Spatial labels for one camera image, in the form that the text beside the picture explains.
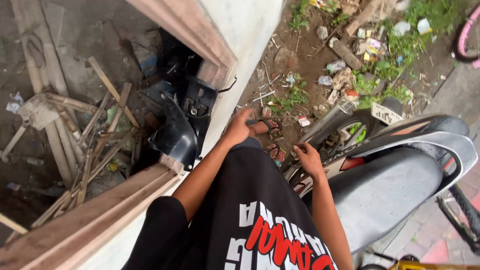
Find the black t-shirt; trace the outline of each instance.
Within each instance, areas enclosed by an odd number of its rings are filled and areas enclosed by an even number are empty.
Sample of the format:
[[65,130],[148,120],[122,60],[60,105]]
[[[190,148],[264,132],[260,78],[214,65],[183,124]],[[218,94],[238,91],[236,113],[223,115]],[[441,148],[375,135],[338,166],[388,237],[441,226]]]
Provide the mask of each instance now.
[[338,270],[305,204],[253,147],[227,154],[190,225],[177,199],[152,202],[124,269]]

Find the motorcycle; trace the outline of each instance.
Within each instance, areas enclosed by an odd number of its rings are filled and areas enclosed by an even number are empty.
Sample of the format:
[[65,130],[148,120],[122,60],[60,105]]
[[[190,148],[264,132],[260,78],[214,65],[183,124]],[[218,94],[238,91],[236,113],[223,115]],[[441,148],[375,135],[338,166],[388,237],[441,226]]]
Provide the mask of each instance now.
[[[403,120],[391,97],[372,111],[353,109],[349,101],[337,104],[300,139],[320,154],[352,254],[454,186],[478,159],[459,118]],[[291,153],[280,169],[311,210],[312,178]]]

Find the person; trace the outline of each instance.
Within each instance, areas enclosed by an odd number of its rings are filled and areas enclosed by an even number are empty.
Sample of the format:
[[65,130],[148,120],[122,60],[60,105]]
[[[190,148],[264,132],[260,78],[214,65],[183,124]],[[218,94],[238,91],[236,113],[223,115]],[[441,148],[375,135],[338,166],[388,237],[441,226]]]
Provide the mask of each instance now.
[[312,214],[254,137],[241,109],[174,191],[148,207],[123,269],[351,270],[347,237],[318,152],[294,146],[313,178]]

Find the motorcycle seat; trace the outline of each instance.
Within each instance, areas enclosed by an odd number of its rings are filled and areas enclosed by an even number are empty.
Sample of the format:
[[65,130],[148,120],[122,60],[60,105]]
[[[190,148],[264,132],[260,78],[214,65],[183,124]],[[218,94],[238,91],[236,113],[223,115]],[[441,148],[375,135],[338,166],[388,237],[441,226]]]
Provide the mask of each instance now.
[[442,178],[437,160],[404,147],[332,177],[351,252],[387,235],[435,193]]

